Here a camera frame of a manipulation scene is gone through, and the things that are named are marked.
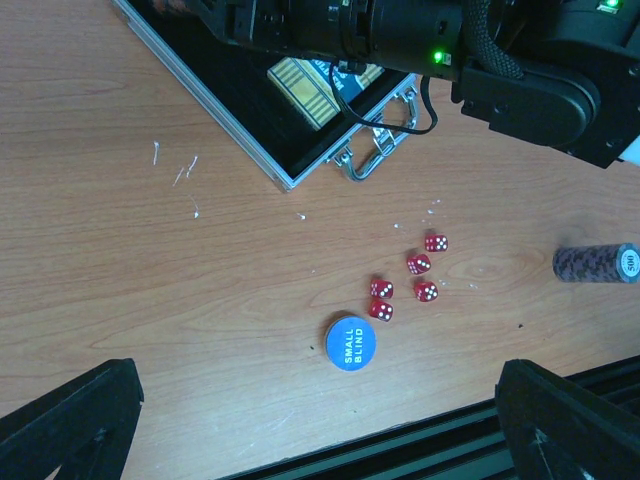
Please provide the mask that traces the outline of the black aluminium frame rail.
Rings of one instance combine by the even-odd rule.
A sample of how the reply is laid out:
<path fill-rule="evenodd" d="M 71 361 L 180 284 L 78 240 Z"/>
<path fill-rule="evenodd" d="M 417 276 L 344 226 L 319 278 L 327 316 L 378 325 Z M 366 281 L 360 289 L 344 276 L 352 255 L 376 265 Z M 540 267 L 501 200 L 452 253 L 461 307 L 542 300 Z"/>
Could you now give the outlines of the black aluminium frame rail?
<path fill-rule="evenodd" d="M 241 473 L 243 479 L 520 479 L 495 397 Z"/>

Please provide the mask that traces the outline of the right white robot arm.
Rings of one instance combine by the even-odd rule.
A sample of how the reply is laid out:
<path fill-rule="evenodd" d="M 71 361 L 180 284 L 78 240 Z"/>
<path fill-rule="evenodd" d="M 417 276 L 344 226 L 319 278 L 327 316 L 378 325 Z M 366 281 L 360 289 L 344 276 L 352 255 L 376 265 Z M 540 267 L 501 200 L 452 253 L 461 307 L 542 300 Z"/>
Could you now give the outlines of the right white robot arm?
<path fill-rule="evenodd" d="M 464 115 L 592 165 L 639 161 L 635 1 L 191 1 L 246 49 L 452 85 Z"/>

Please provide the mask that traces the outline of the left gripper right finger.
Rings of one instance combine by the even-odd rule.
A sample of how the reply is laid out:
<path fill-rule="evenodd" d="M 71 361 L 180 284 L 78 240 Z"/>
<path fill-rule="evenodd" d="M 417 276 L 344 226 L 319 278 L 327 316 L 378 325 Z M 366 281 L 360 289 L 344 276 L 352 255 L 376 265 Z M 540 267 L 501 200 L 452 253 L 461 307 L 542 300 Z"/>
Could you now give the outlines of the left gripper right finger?
<path fill-rule="evenodd" d="M 520 479 L 637 479 L 639 361 L 562 378 L 505 363 L 495 403 Z"/>

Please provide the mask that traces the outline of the red die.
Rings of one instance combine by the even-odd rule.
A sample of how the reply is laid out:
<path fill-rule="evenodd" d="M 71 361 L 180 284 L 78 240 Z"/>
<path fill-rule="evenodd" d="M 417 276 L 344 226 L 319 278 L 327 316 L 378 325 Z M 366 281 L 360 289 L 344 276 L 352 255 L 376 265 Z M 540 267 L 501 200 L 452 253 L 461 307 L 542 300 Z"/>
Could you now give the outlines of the red die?
<path fill-rule="evenodd" d="M 438 298 L 438 287 L 434 282 L 421 281 L 414 284 L 414 294 L 420 302 L 431 302 Z"/>
<path fill-rule="evenodd" d="M 394 285 L 383 278 L 375 277 L 370 283 L 370 294 L 376 298 L 391 299 L 394 294 Z"/>
<path fill-rule="evenodd" d="M 374 298 L 370 303 L 368 314 L 380 321 L 389 322 L 393 317 L 394 308 L 390 303 Z"/>
<path fill-rule="evenodd" d="M 424 248 L 428 252 L 444 252 L 448 250 L 449 242 L 445 235 L 428 234 L 425 236 Z"/>
<path fill-rule="evenodd" d="M 411 255 L 407 258 L 407 267 L 413 275 L 421 275 L 431 269 L 432 263 L 425 253 Z"/>

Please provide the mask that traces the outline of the blue small blind button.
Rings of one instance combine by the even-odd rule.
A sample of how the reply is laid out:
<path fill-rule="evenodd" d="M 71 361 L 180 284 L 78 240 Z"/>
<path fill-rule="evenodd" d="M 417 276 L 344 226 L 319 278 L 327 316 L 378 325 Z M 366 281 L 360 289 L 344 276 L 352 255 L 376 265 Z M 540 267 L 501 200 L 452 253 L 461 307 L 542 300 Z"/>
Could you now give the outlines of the blue small blind button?
<path fill-rule="evenodd" d="M 374 358 L 376 333 L 367 320 L 353 315 L 344 316 L 328 327 L 324 347 L 328 359 L 339 370 L 359 371 Z"/>

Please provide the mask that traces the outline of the purple poker chip stack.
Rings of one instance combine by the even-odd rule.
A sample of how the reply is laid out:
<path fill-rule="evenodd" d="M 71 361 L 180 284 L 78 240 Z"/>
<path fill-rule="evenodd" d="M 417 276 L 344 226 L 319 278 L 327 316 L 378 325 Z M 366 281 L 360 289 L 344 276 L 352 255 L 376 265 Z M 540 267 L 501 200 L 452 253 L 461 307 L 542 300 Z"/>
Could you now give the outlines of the purple poker chip stack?
<path fill-rule="evenodd" d="M 552 270 L 566 283 L 637 283 L 639 247 L 623 243 L 559 248 L 552 257 Z"/>

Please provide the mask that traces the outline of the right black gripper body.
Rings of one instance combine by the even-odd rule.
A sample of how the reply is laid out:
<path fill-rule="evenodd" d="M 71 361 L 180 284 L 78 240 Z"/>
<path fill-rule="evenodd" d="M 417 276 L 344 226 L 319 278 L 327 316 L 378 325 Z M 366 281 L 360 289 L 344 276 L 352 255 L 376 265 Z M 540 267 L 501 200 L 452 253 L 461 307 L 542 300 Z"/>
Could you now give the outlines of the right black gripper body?
<path fill-rule="evenodd" d="M 192 1 L 226 44 L 455 80 L 463 63 L 458 1 Z"/>

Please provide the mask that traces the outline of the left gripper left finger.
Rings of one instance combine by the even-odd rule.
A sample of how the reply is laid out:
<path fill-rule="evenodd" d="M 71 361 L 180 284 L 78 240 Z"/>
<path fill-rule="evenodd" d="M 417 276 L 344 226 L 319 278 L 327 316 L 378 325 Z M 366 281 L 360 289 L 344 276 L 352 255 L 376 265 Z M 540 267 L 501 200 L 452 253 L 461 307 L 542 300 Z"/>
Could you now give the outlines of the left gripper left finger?
<path fill-rule="evenodd" d="M 100 364 L 1 419 L 1 477 L 119 479 L 143 402 L 132 359 Z"/>

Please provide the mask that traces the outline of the aluminium poker case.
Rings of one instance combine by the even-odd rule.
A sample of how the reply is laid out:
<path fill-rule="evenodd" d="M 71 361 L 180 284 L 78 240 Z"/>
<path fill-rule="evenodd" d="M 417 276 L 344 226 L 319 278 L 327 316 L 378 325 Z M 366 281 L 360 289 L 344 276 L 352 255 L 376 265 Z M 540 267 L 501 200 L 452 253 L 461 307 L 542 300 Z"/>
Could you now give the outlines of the aluminium poker case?
<path fill-rule="evenodd" d="M 362 164 L 351 151 L 360 131 L 340 112 L 316 131 L 267 78 L 284 58 L 218 42 L 194 17 L 158 13 L 148 1 L 116 1 L 125 23 L 234 141 L 283 191 L 291 191 L 323 163 L 335 162 L 347 178 L 365 181 L 407 134 L 383 129 L 383 112 L 393 101 L 406 111 L 405 125 L 419 120 L 413 74 L 384 71 L 350 106 L 377 124 L 373 152 Z"/>

